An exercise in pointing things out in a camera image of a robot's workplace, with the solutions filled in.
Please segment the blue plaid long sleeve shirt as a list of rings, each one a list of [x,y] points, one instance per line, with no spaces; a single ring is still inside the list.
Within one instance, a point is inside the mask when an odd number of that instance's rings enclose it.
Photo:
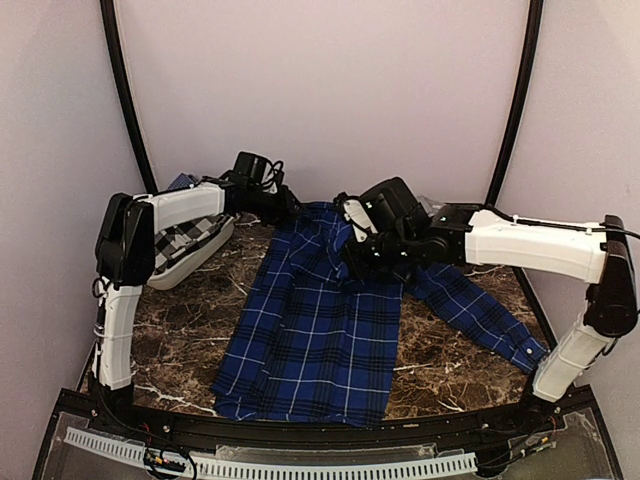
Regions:
[[[219,415],[379,423],[405,295],[524,373],[546,356],[521,321],[453,266],[353,278],[341,257],[353,235],[327,202],[306,204],[275,229],[212,385]]]

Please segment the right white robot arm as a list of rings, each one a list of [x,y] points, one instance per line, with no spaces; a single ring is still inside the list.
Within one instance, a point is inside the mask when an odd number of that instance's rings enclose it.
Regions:
[[[391,207],[383,198],[335,200],[351,227],[350,270],[399,276],[407,290],[475,342],[500,352],[529,376],[528,397],[510,413],[521,434],[534,432],[570,385],[638,323],[635,271],[621,220],[563,223],[509,216],[475,204]],[[587,286],[584,313],[551,349],[532,338],[505,307],[478,291],[460,267],[504,265],[563,275]]]

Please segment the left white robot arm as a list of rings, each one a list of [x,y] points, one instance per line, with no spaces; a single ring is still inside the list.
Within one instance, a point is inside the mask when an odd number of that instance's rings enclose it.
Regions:
[[[300,207],[285,185],[262,190],[217,179],[155,195],[113,195],[97,239],[92,286],[99,305],[92,373],[101,388],[115,392],[132,384],[133,326],[144,287],[176,287],[230,239],[237,215],[276,225]]]

